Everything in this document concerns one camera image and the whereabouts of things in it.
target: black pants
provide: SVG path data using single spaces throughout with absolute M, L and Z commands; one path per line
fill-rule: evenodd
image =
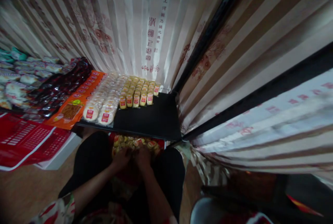
M 72 177 L 59 193 L 59 198 L 77 189 L 107 168 L 112 162 L 111 146 L 108 135 L 98 131 L 89 136 L 78 148 Z M 152 165 L 155 177 L 159 183 L 170 207 L 179 220 L 180 203 L 183 192 L 185 168 L 181 154 L 174 148 L 166 149 Z M 83 209 L 77 219 L 93 211 L 105 208 L 110 201 L 115 201 L 111 183 L 95 196 Z M 123 206 L 127 215 L 134 223 L 150 223 L 149 208 L 145 186 L 142 183 L 130 200 Z

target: curtain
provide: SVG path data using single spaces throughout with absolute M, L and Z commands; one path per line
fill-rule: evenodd
M 182 133 L 332 41 L 333 0 L 237 0 L 180 93 Z
M 0 46 L 63 61 L 86 56 L 172 89 L 221 0 L 5 0 Z

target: floral shirt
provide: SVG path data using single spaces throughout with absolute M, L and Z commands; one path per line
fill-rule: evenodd
M 75 214 L 75 200 L 72 193 L 67 194 L 63 198 L 60 198 L 50 203 L 44 208 L 37 216 L 35 216 L 30 224 L 62 224 L 72 223 Z M 109 203 L 108 209 L 101 209 L 95 211 L 82 220 L 81 224 L 106 224 L 106 223 L 123 223 L 131 224 L 132 221 L 126 215 L 120 204 L 113 202 Z M 177 224 L 177 220 L 174 216 L 163 222 L 163 224 Z

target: person's hands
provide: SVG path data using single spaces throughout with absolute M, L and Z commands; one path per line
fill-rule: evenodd
M 144 173 L 150 168 L 150 151 L 148 150 L 147 146 L 144 146 L 142 143 L 139 147 L 139 150 L 137 150 L 136 154 L 134 155 L 134 160 L 141 173 Z
M 129 147 L 121 149 L 113 158 L 112 166 L 117 171 L 121 171 L 128 164 L 131 159 L 132 150 Z

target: wooden floor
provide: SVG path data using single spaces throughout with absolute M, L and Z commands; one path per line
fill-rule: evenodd
M 31 165 L 11 172 L 0 172 L 0 223 L 28 223 L 40 210 L 57 199 L 58 193 L 72 175 L 76 151 L 77 149 L 57 171 L 43 171 Z M 180 224 L 189 223 L 193 204 L 200 197 L 201 185 L 197 169 L 189 162 Z

